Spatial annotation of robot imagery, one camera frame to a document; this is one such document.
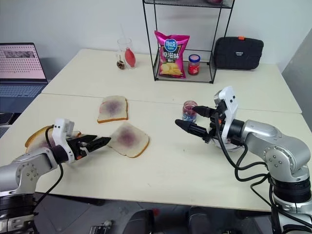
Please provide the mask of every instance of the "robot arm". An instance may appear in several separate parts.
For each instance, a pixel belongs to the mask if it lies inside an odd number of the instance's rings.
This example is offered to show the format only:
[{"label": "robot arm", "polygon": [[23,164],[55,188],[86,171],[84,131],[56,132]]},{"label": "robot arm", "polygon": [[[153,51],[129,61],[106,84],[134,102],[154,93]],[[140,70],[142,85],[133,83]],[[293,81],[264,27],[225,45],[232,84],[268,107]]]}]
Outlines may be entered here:
[{"label": "robot arm", "polygon": [[[210,118],[208,132],[194,123],[179,119],[175,123],[186,132],[201,137],[206,143],[213,139],[218,141],[217,146],[222,144],[224,148],[230,143],[246,145],[250,152],[265,162],[270,173],[273,232],[310,232],[312,199],[307,163],[311,155],[307,145],[282,134],[271,125],[235,119],[237,100],[230,86],[218,92],[214,100],[216,109],[205,106],[193,108],[199,115]],[[216,129],[221,131],[221,137],[218,137]]]},{"label": "robot arm", "polygon": [[42,147],[0,167],[0,234],[32,233],[30,229],[37,233],[33,193],[40,176],[56,169],[61,163],[79,160],[110,141],[110,137],[96,139],[96,135],[68,137],[73,128],[73,122],[57,119],[52,132],[55,147]]}]

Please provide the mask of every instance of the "toast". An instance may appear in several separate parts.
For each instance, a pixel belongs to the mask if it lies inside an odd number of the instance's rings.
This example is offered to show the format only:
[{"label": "toast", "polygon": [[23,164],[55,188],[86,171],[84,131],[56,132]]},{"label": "toast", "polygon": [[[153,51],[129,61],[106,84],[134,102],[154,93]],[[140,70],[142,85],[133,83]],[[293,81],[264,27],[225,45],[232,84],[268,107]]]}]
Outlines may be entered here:
[{"label": "toast", "polygon": [[111,136],[107,146],[121,155],[138,157],[147,148],[150,138],[140,129],[124,122]]},{"label": "toast", "polygon": [[[28,140],[25,142],[25,147],[26,147],[26,153],[32,152],[36,149],[39,149],[41,147],[49,147],[46,138],[45,138],[45,131],[47,128],[50,126],[46,126],[44,128],[41,128],[40,130],[36,131],[34,134],[32,134]],[[52,138],[52,129],[49,129],[48,131],[48,139],[50,141],[50,144],[52,147],[55,146],[54,140]],[[81,135],[81,132],[79,131],[73,131],[72,136],[73,137],[78,137]]]},{"label": "toast", "polygon": [[108,96],[99,108],[98,123],[128,119],[128,102],[123,96]]}]

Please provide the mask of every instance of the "pink chip bag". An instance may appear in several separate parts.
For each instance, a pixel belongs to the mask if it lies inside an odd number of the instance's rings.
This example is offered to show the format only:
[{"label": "pink chip bag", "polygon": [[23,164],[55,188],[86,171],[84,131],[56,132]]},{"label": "pink chip bag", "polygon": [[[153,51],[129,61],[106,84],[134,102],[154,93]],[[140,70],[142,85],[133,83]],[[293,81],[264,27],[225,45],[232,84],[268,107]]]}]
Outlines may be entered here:
[{"label": "pink chip bag", "polygon": [[183,69],[183,51],[190,36],[185,35],[163,35],[155,31],[159,49],[159,74],[172,76],[174,78],[185,78]]}]

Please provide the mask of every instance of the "small jar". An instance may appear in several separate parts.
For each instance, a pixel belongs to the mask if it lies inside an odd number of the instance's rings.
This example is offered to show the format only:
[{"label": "small jar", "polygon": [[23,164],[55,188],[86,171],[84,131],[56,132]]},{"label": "small jar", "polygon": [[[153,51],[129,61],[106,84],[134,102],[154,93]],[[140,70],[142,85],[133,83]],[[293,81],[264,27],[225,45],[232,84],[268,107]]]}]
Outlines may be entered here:
[{"label": "small jar", "polygon": [[194,101],[186,101],[183,104],[183,116],[182,119],[189,122],[196,122],[197,113],[193,111],[193,107],[197,106],[197,103]]},{"label": "small jar", "polygon": [[190,55],[189,56],[189,74],[195,76],[199,73],[199,55]]}]

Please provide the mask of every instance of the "table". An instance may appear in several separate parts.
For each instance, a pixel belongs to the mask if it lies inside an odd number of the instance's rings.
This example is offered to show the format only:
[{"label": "table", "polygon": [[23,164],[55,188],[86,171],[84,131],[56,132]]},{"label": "table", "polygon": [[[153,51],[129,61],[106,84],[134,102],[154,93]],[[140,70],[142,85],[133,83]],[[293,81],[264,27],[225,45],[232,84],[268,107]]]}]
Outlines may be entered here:
[{"label": "table", "polygon": [[137,68],[120,70],[116,53],[83,49],[42,91],[46,94],[100,97],[123,95],[129,100],[182,104],[194,100],[214,106],[216,92],[233,86],[239,108],[301,113],[274,64],[254,71],[218,70],[214,84],[154,81],[149,55],[136,55]]},{"label": "table", "polygon": [[[40,94],[0,139],[0,166],[24,151],[27,138],[43,126],[64,117],[75,122],[74,130],[109,136],[123,121],[97,123],[101,98]],[[127,158],[103,147],[74,164],[64,165],[64,178],[54,194],[102,199],[200,205],[269,211],[269,206],[250,189],[250,182],[238,182],[234,169],[212,143],[187,134],[174,124],[182,105],[129,101],[129,123],[150,136],[150,145],[138,158]],[[253,119],[297,137],[312,150],[312,134],[301,114],[238,110],[237,119]],[[199,117],[198,125],[208,121]],[[239,154],[231,153],[233,160]],[[243,164],[259,161],[251,153]],[[256,167],[242,176],[265,173]],[[37,192],[45,192],[59,177],[59,169],[42,176]],[[256,189],[268,197],[268,183]]]}]

